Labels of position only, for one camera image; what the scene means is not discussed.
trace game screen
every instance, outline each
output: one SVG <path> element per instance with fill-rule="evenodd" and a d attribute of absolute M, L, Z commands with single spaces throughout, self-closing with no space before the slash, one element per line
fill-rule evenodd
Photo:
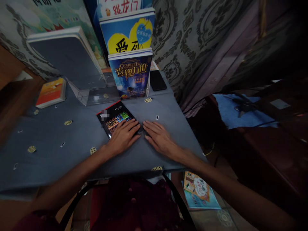
<path fill-rule="evenodd" d="M 126 121 L 131 120 L 131 118 L 125 111 L 106 123 L 106 126 L 111 134 L 114 132 L 115 128 L 122 120 L 126 120 Z"/>

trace black smartphone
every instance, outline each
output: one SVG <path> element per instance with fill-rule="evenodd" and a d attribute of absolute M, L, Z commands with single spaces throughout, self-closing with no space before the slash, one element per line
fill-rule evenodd
<path fill-rule="evenodd" d="M 150 72 L 150 84 L 152 86 L 153 91 L 158 90 L 166 90 L 167 85 L 163 77 L 160 74 L 160 71 L 151 71 Z"/>

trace wooden cabinet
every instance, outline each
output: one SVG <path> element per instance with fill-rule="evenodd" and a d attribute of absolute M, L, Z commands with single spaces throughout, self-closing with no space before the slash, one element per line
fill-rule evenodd
<path fill-rule="evenodd" d="M 0 46 L 0 90 L 14 80 L 26 66 Z"/>
<path fill-rule="evenodd" d="M 33 79 L 12 82 L 24 71 Z M 18 117 L 33 103 L 45 81 L 0 46 L 0 146 L 16 125 Z"/>

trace fingers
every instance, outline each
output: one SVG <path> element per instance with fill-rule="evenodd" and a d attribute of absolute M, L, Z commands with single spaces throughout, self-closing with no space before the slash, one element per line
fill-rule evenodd
<path fill-rule="evenodd" d="M 147 128 L 151 129 L 152 131 L 154 131 L 155 133 L 160 133 L 161 129 L 160 127 L 158 127 L 157 125 L 149 122 L 149 121 L 144 121 L 143 125 L 145 125 Z"/>
<path fill-rule="evenodd" d="M 140 126 L 141 126 L 141 125 L 138 124 L 137 126 L 133 127 L 133 128 L 129 131 L 130 135 L 133 136 L 133 135 L 136 133 L 136 131 L 139 130 Z"/>
<path fill-rule="evenodd" d="M 155 141 L 151 137 L 149 137 L 147 135 L 145 135 L 144 137 L 155 148 L 156 151 L 160 152 L 160 149 L 159 149 L 158 145 L 155 143 Z"/>
<path fill-rule="evenodd" d="M 135 119 L 131 119 L 129 121 L 126 121 L 126 123 L 122 126 L 123 128 L 126 128 L 130 123 L 134 122 Z"/>
<path fill-rule="evenodd" d="M 126 120 L 122 120 L 121 122 L 119 122 L 118 126 L 116 127 L 118 130 L 120 129 L 120 127 L 123 126 L 123 124 L 125 124 Z"/>
<path fill-rule="evenodd" d="M 130 147 L 133 143 L 136 142 L 137 139 L 140 138 L 141 135 L 135 135 L 128 143 L 128 147 Z"/>
<path fill-rule="evenodd" d="M 157 122 L 153 122 L 153 124 L 157 125 L 158 127 L 160 127 L 162 130 L 165 130 L 165 127 Z"/>
<path fill-rule="evenodd" d="M 151 136 L 155 136 L 157 135 L 155 132 L 153 132 L 151 129 L 149 129 L 147 126 L 143 125 L 143 128 L 145 129 L 145 131 Z"/>
<path fill-rule="evenodd" d="M 131 130 L 134 126 L 136 126 L 137 124 L 138 124 L 138 120 L 136 120 L 135 122 L 129 123 L 129 124 L 125 127 L 125 129 L 126 129 L 127 131 L 129 131 L 129 130 Z"/>

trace yellow heart graphic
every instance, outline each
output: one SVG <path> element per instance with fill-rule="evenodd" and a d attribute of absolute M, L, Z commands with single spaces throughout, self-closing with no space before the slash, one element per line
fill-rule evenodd
<path fill-rule="evenodd" d="M 151 47 L 152 36 L 151 38 L 142 44 L 138 44 L 137 41 L 137 28 L 140 24 L 145 25 L 145 29 L 151 30 L 153 33 L 153 25 L 150 20 L 146 20 L 145 18 L 140 18 L 138 22 L 134 24 L 132 27 L 129 38 L 127 38 L 124 34 L 116 33 L 113 34 L 108 41 L 108 51 L 109 54 L 116 54 L 125 51 L 132 51 L 142 48 Z"/>

